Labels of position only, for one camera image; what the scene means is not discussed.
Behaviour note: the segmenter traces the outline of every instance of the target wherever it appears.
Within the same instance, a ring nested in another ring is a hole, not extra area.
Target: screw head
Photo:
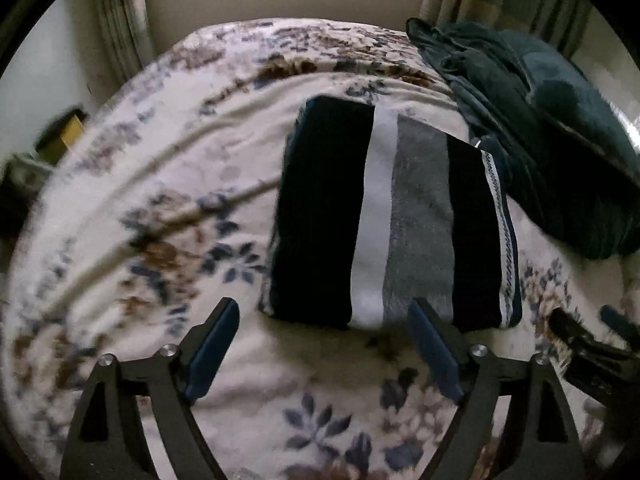
[[[113,361],[116,359],[116,356],[113,354],[105,354],[100,356],[100,359],[98,359],[98,364],[100,366],[109,366],[111,363],[113,363]]]
[[[160,349],[160,354],[163,355],[164,357],[174,356],[177,354],[177,352],[178,352],[178,347],[171,343],[169,343],[168,345],[164,345]]]
[[[539,365],[543,366],[543,365],[548,364],[549,357],[546,354],[540,353],[540,354],[536,354],[536,356],[534,357],[534,360]]]
[[[473,345],[469,351],[475,357],[484,357],[489,353],[489,349],[484,345]]]

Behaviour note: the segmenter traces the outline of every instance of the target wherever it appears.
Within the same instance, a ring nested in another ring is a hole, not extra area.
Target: dark green cloth
[[[571,64],[537,38],[478,23],[411,18],[407,34],[532,221],[588,258],[640,247],[638,158]]]

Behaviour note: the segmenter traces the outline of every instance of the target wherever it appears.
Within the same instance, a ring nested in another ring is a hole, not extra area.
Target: black clamp
[[[489,478],[584,480],[574,420],[545,355],[524,362],[470,346],[423,299],[412,302],[408,321],[440,391],[459,406],[420,480],[470,478],[490,438],[500,396],[511,396],[511,403]]]
[[[604,429],[599,442],[588,454],[589,470],[600,478],[635,478],[640,470],[640,328],[609,305],[600,311],[600,319],[626,340],[629,350],[614,348],[595,340],[570,314],[555,309],[549,315],[549,328],[572,350],[564,372],[567,382],[606,408]],[[624,443],[613,464],[598,471],[595,455],[606,440]]]
[[[548,358],[499,358],[436,314],[426,300],[409,307],[410,333],[441,391],[459,405],[422,480],[467,480],[489,441],[497,399],[511,396],[491,478],[584,480],[575,425]],[[238,329],[235,301],[176,345],[147,359],[95,365],[71,423],[62,480],[155,480],[135,396],[148,396],[178,480],[226,480],[191,414],[209,389]]]
[[[147,396],[177,478],[226,480],[190,408],[211,386],[239,319],[238,304],[224,298],[179,345],[135,361],[103,355],[76,407],[60,478],[156,480],[136,402]]]

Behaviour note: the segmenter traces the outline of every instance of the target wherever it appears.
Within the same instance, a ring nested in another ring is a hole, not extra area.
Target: bed
[[[285,323],[257,307],[286,137],[318,94],[382,104],[468,139],[449,88],[404,33],[255,20],[203,28],[159,57],[63,160],[16,247],[2,329],[10,418],[46,475],[60,467],[96,359],[144,357],[178,342],[223,296],[239,303],[241,327],[193,413],[229,478],[413,479],[423,471],[455,407],[406,338]],[[210,213],[221,201],[235,205]],[[545,322],[560,306],[618,344],[598,310],[608,303],[638,319],[636,258],[585,260],[515,202],[509,208],[523,320],[468,339],[518,359],[543,350],[560,369],[568,351]],[[145,240],[150,230],[154,239]],[[600,423],[586,396],[563,385],[586,445]],[[506,406],[498,404],[477,479]],[[174,478],[148,400],[140,409],[156,469]]]

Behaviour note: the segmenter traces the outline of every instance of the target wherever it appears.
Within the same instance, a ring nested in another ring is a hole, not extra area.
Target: gray towel stripe
[[[389,256],[383,298],[385,324],[402,322],[412,298],[426,298],[453,320],[453,209],[449,198],[447,136],[398,117],[392,183]]]
[[[389,250],[391,181],[397,141],[398,114],[376,107],[351,264],[351,327],[379,328],[384,321],[382,288]]]

